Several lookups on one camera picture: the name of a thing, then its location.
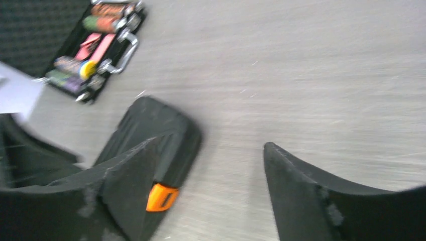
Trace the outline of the black plastic tool case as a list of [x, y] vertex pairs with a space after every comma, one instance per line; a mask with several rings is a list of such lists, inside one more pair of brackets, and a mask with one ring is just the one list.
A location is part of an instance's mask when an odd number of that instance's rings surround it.
[[158, 160], [146, 210], [168, 210], [178, 196], [202, 143], [202, 132], [188, 115], [150, 96], [128, 108], [96, 160], [96, 164], [122, 154], [153, 138]]

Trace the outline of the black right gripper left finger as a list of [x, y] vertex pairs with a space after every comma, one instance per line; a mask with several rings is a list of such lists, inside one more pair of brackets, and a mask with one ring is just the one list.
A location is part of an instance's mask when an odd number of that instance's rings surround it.
[[1, 189], [1, 240], [140, 240], [153, 138], [46, 186]]

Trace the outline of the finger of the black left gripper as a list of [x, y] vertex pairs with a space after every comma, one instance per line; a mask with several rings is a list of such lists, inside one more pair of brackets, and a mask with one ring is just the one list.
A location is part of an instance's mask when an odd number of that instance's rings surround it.
[[1, 188], [48, 185], [82, 171], [78, 156], [37, 139], [11, 113], [1, 114]]

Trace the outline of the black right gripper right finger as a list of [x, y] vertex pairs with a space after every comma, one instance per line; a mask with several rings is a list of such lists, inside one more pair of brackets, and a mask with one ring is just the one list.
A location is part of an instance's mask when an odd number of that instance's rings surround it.
[[273, 142], [264, 170], [280, 240], [425, 240], [425, 187], [388, 191], [336, 176]]

